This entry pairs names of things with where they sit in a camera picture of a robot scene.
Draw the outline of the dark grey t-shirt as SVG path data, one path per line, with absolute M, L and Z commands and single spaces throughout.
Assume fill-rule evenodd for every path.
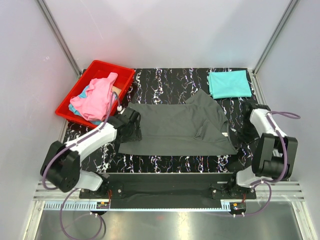
M 222 107 L 199 89 L 183 104 L 139 104 L 142 139 L 122 143 L 119 153 L 136 156 L 225 156 L 237 150 Z

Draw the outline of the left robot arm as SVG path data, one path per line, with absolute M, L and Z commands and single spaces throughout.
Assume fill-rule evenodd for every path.
M 84 189 L 97 198 L 103 198 L 108 193 L 107 177 L 82 170 L 82 161 L 105 144 L 140 141 L 140 121 L 141 114 L 127 107 L 77 139 L 53 142 L 40 169 L 42 186 L 46 190 L 59 189 L 63 193 Z

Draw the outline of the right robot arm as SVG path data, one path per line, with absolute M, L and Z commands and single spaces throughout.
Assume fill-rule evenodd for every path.
M 273 184 L 288 179 L 294 167 L 298 140 L 277 125 L 274 115 L 299 120 L 298 114 L 273 111 L 267 105 L 247 101 L 242 109 L 243 125 L 237 138 L 243 144 L 257 142 L 251 165 L 233 174 L 225 193 L 240 199 L 255 191 L 259 184 Z

